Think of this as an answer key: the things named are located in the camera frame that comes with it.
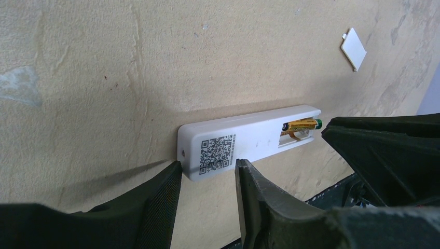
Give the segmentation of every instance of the battery green end cap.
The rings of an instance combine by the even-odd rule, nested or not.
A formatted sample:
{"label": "battery green end cap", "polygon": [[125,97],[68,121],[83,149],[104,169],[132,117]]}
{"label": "battery green end cap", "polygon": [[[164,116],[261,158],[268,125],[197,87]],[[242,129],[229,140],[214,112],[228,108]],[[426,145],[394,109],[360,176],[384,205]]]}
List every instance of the battery green end cap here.
{"label": "battery green end cap", "polygon": [[319,130],[322,127],[322,121],[320,119],[317,119],[316,121],[317,121],[318,125],[316,126],[315,129]]}

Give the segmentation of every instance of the battery compartment slot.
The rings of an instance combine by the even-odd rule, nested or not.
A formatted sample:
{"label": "battery compartment slot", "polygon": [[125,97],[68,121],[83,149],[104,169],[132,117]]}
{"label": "battery compartment slot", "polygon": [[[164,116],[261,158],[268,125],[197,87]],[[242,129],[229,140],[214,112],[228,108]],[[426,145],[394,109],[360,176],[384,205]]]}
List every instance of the battery compartment slot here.
{"label": "battery compartment slot", "polygon": [[279,147],[306,140],[306,139],[312,137],[312,135],[313,135],[313,130],[305,130],[305,131],[296,131],[293,133],[293,136],[292,136],[288,132],[283,132],[282,125],[281,125],[280,126]]}

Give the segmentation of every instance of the wall stain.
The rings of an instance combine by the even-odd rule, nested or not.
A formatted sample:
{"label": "wall stain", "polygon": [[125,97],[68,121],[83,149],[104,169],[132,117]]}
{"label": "wall stain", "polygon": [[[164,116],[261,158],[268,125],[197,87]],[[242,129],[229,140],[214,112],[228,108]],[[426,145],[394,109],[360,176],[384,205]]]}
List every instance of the wall stain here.
{"label": "wall stain", "polygon": [[372,35],[373,35],[372,32],[368,34],[368,38],[367,38],[367,41],[365,42],[365,45],[368,44],[368,42],[370,41]]}
{"label": "wall stain", "polygon": [[58,107],[55,107],[55,115],[53,116],[53,127],[52,127],[52,131],[50,133],[50,141],[52,142],[52,153],[55,153],[55,151],[58,148],[58,133],[60,131],[60,125],[58,122],[58,115],[60,113],[60,111],[58,110]]}
{"label": "wall stain", "polygon": [[410,11],[413,22],[417,23],[419,29],[423,29],[423,35],[420,36],[420,42],[414,52],[414,57],[401,68],[398,76],[380,96],[378,106],[387,106],[390,110],[389,112],[378,113],[382,116],[392,115],[407,95],[425,82],[431,67],[432,38],[438,30],[440,14],[437,8],[433,8],[432,0],[418,1],[411,10],[407,6],[404,5],[405,11]]}
{"label": "wall stain", "polygon": [[0,98],[40,107],[43,102],[37,89],[38,80],[32,66],[9,70],[0,75]]}
{"label": "wall stain", "polygon": [[403,15],[402,17],[400,17],[400,21],[399,21],[399,24],[397,25],[397,27],[395,27],[395,28],[393,28],[393,29],[391,30],[391,43],[392,43],[393,45],[396,44],[396,40],[397,40],[397,38],[398,38],[398,30],[399,30],[400,27],[402,26],[403,21],[405,21],[405,19],[406,19],[406,14]]}
{"label": "wall stain", "polygon": [[[145,121],[147,120],[147,114],[149,112],[149,99],[141,99],[141,95],[138,94],[137,88],[139,90],[143,90],[147,86],[147,81],[145,79],[144,72],[146,71],[145,64],[144,64],[144,55],[143,55],[143,44],[144,44],[144,38],[143,38],[143,32],[142,32],[142,26],[141,26],[141,13],[138,8],[136,8],[133,5],[130,5],[130,10],[134,16],[135,20],[135,34],[133,35],[134,38],[134,53],[133,58],[130,61],[130,67],[126,75],[129,80],[128,87],[130,88],[133,98],[134,98],[134,110],[133,110],[133,132],[134,132],[134,141],[133,141],[133,149],[131,153],[129,153],[128,159],[127,159],[127,167],[130,167],[130,165],[137,165],[139,163],[139,149],[138,149],[138,143],[140,141],[142,130],[145,127]],[[148,140],[145,141],[146,144],[151,145],[152,144],[152,135],[150,134],[148,136]],[[153,146],[147,146],[148,151],[143,151],[143,155],[147,155],[146,162],[149,162],[152,153],[150,153],[150,150],[153,148]]]}
{"label": "wall stain", "polygon": [[32,41],[35,46],[35,56],[34,63],[35,65],[39,60],[46,64],[43,58],[43,40],[44,40],[44,24],[45,24],[45,15],[44,12],[40,12],[38,15],[38,20],[35,25],[35,32],[32,35]]}
{"label": "wall stain", "polygon": [[60,66],[64,63],[64,61],[66,60],[67,54],[69,52],[69,48],[70,46],[67,45],[64,48],[64,52],[61,55],[61,57],[50,67],[50,72],[52,75],[56,74],[58,72],[58,69],[60,68]]}
{"label": "wall stain", "polygon": [[376,24],[379,22],[380,20],[380,13],[379,11],[376,12],[376,15],[374,16],[374,21],[376,22]]}
{"label": "wall stain", "polygon": [[409,9],[411,9],[411,3],[409,2],[409,0],[405,0],[403,1],[403,9],[405,10],[405,13],[409,12]]}
{"label": "wall stain", "polygon": [[[70,154],[70,160],[69,160],[69,163],[68,163],[68,166],[67,166],[67,168],[66,168],[66,172],[65,172],[65,175],[64,175],[64,179],[63,179],[63,184],[62,184],[62,186],[67,186],[67,180],[68,180],[68,176],[70,175],[70,173],[71,173],[71,171],[72,171],[72,167],[73,167],[73,162],[74,162],[74,160],[77,158],[76,156],[76,154],[77,154],[77,152],[78,152],[78,148],[79,148],[79,146],[75,146],[75,148],[73,149],[73,151],[72,151],[72,153]],[[62,203],[62,201],[63,201],[63,195],[64,195],[64,193],[65,193],[65,187],[63,187],[62,189],[61,189],[61,193],[60,193],[60,197],[59,197],[59,199],[58,199],[58,203],[57,203],[57,208],[59,208],[60,206],[61,206],[61,203]]]}

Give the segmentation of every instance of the black mesh texture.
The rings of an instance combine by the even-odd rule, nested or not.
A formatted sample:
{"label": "black mesh texture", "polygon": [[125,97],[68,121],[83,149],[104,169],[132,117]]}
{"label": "black mesh texture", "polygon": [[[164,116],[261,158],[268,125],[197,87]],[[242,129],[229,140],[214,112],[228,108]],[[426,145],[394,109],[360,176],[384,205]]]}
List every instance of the black mesh texture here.
{"label": "black mesh texture", "polygon": [[170,248],[181,179],[173,173],[146,204],[135,248]]}

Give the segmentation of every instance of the aa battery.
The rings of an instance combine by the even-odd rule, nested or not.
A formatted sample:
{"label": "aa battery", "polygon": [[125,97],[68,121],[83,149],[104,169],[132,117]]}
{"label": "aa battery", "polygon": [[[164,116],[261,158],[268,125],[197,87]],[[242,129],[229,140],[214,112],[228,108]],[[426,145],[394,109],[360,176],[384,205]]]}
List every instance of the aa battery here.
{"label": "aa battery", "polygon": [[283,124],[283,131],[318,130],[322,127],[320,119],[302,119]]}

